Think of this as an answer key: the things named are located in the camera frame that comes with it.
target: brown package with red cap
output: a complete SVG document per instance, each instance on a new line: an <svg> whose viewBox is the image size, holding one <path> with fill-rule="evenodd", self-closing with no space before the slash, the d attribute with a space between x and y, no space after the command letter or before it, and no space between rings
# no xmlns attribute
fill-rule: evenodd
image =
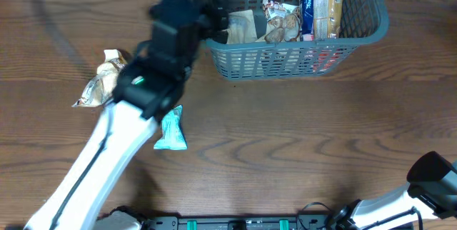
<svg viewBox="0 0 457 230"><path fill-rule="evenodd" d="M314 0L314 38L338 38L343 0Z"/></svg>

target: dark blue package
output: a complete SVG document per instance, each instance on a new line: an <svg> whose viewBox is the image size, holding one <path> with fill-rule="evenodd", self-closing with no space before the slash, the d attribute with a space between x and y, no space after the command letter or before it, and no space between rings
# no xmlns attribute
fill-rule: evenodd
<svg viewBox="0 0 457 230"><path fill-rule="evenodd" d="M301 40L313 41L313 0L300 0L300 10L303 17L301 25Z"/></svg>

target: basket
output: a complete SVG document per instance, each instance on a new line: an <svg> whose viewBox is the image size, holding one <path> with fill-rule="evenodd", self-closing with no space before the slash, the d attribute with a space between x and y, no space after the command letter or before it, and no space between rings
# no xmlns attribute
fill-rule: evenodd
<svg viewBox="0 0 457 230"><path fill-rule="evenodd" d="M299 0L274 0L298 5ZM252 9L257 35L265 34L262 0L231 0L228 10ZM338 39L314 41L206 45L217 71L228 80L320 76L335 69L357 47L379 41L387 32L388 14L384 0L343 0L341 33Z"/></svg>

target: green tape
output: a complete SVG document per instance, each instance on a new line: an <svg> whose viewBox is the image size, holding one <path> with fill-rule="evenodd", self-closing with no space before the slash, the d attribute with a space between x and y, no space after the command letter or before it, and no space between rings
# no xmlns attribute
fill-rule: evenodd
<svg viewBox="0 0 457 230"><path fill-rule="evenodd" d="M187 230L197 230L197 221L187 221Z"/></svg>
<svg viewBox="0 0 457 230"><path fill-rule="evenodd" d="M279 230L288 230L288 220L282 219L279 221Z"/></svg>

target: table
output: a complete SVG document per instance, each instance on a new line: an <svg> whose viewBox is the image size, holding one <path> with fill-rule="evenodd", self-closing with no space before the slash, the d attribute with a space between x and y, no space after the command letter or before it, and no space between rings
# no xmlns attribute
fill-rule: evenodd
<svg viewBox="0 0 457 230"><path fill-rule="evenodd" d="M0 0L0 226L24 224L84 147L99 109L72 108L104 49L149 38L157 0L47 0L81 60L69 61L31 0ZM188 151L127 167L102 211L148 216L295 214L336 208L406 182L435 150L457 159L457 0L386 0L390 29L328 76L230 82L202 49L181 104ZM457 221L426 222L454 229Z"/></svg>

